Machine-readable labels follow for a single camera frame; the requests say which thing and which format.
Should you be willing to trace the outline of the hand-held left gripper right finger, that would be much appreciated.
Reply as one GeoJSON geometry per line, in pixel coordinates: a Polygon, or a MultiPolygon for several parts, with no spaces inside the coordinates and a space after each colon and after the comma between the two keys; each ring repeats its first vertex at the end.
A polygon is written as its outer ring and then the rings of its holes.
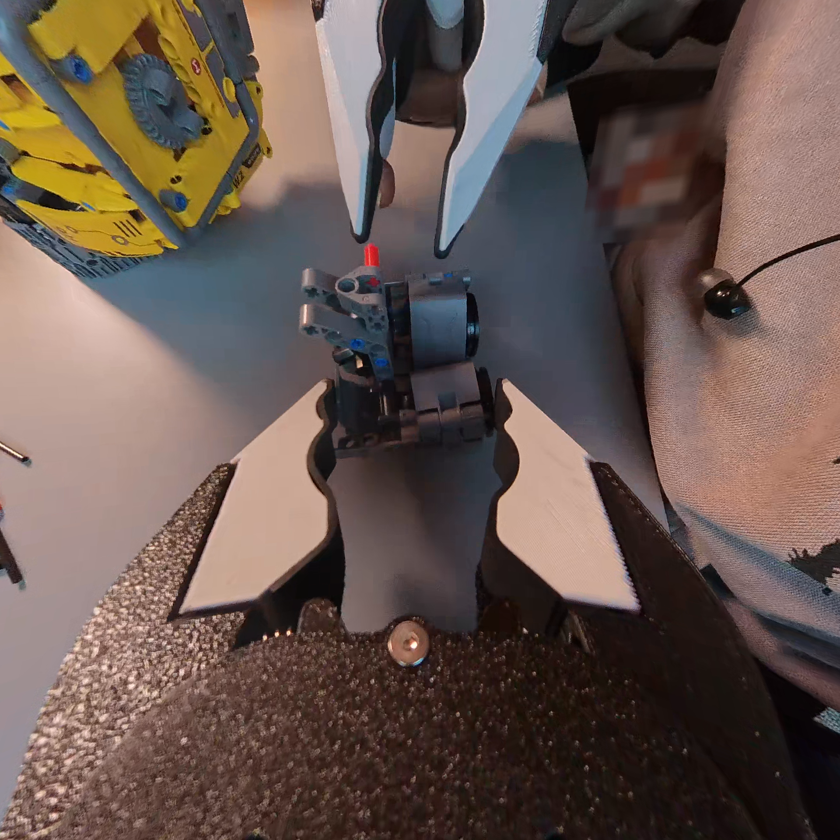
{"type": "Polygon", "coordinates": [[[558,633],[575,607],[639,615],[588,453],[508,379],[497,382],[495,409],[500,488],[480,557],[490,595],[512,602],[536,634],[558,633]]]}

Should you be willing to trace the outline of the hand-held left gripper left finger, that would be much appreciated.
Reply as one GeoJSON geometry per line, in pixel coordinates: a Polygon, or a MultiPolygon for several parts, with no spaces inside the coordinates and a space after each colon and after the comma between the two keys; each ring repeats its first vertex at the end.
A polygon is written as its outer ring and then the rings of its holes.
{"type": "Polygon", "coordinates": [[[337,422],[325,379],[229,463],[168,620],[245,611],[342,547],[329,487],[337,422]]]}

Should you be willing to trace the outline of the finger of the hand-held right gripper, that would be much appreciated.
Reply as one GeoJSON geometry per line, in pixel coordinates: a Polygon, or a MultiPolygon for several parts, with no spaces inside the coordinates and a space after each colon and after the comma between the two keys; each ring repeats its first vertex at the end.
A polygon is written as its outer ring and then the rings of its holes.
{"type": "Polygon", "coordinates": [[[313,4],[318,54],[329,109],[335,158],[355,240],[371,234],[375,148],[371,99],[386,67],[382,46],[383,1],[313,4]]]}
{"type": "Polygon", "coordinates": [[[537,84],[549,2],[471,2],[477,38],[457,81],[455,137],[444,163],[434,254],[445,258],[488,184],[537,84]]]}

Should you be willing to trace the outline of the grey brick engine assembly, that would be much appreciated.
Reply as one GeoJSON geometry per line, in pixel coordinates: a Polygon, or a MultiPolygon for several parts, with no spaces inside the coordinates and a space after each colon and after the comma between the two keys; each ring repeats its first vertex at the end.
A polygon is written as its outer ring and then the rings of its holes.
{"type": "Polygon", "coordinates": [[[336,456],[471,445],[494,433],[489,374],[466,270],[385,278],[374,258],[344,276],[306,268],[299,329],[331,346],[336,456]]]}

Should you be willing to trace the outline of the yellow brick-built vehicle model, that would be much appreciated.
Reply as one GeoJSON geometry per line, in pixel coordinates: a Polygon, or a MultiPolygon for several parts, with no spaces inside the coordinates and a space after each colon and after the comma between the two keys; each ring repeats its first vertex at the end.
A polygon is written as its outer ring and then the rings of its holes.
{"type": "Polygon", "coordinates": [[[240,1],[2,2],[2,219],[81,280],[190,245],[272,145],[240,1]]]}

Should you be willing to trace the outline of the grey desk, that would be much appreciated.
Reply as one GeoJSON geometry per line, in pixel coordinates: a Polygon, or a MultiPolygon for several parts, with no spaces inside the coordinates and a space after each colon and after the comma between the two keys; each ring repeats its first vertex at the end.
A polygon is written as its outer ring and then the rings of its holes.
{"type": "MultiPolygon", "coordinates": [[[[60,662],[93,607],[210,471],[317,381],[301,271],[361,262],[309,2],[247,2],[274,144],[242,209],[193,248],[86,286],[2,230],[2,809],[60,662]]],[[[395,204],[372,240],[390,274],[474,272],[479,364],[507,377],[666,524],[604,251],[561,95],[524,114],[450,258],[433,254],[451,131],[398,123],[395,204]]]]}

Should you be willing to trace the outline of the person's right hand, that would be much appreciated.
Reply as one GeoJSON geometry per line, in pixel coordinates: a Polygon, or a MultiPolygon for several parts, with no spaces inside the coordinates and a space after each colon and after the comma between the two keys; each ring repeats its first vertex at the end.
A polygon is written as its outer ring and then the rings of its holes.
{"type": "Polygon", "coordinates": [[[390,206],[395,197],[395,173],[388,156],[397,121],[436,130],[454,129],[458,120],[460,70],[435,67],[415,70],[407,93],[395,114],[385,121],[381,133],[382,174],[376,198],[377,208],[390,206]]]}

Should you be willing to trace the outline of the black axle with red bush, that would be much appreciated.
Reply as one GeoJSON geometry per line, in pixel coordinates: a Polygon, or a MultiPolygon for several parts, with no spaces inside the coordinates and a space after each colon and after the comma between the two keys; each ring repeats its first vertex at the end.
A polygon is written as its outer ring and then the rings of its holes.
{"type": "Polygon", "coordinates": [[[4,504],[1,502],[1,573],[9,582],[21,592],[26,590],[26,581],[23,572],[18,564],[11,545],[7,540],[4,531],[4,520],[6,517],[4,504]]]}

